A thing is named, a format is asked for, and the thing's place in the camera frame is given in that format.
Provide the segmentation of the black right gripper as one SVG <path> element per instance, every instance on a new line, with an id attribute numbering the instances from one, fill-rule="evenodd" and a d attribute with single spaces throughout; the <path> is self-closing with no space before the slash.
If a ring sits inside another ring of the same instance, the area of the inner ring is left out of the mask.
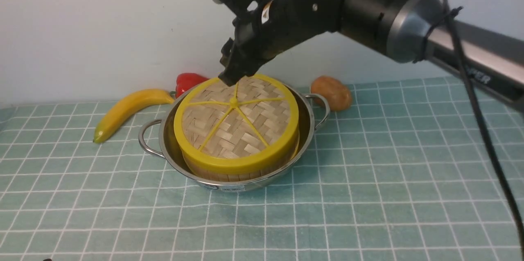
<path id="1" fill-rule="evenodd" d="M 227 86 L 252 76 L 279 54 L 325 32 L 338 32 L 342 0 L 271 0 L 251 2 L 248 18 L 233 20 L 234 38 L 221 48 Z"/>

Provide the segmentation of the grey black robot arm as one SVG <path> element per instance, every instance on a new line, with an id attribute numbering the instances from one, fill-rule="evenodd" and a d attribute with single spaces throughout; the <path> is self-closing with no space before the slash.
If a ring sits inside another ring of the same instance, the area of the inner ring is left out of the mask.
<path id="1" fill-rule="evenodd" d="M 228 86 L 253 76 L 279 54 L 338 32 L 397 63 L 429 61 L 459 75 L 440 0 L 214 0 L 235 15 L 235 37 L 221 48 Z"/>

